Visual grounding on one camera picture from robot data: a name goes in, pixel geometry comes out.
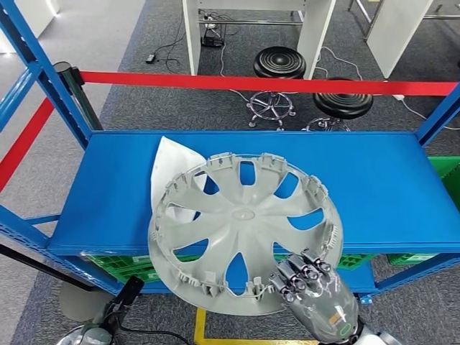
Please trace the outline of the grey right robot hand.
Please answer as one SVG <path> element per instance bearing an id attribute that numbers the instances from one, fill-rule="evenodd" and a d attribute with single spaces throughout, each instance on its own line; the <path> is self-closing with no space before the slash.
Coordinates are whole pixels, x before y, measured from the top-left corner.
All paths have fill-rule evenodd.
<path id="1" fill-rule="evenodd" d="M 320 344 L 354 344 L 364 329 L 354 295 L 311 249 L 278 262 L 269 281 L 284 307 Z"/>

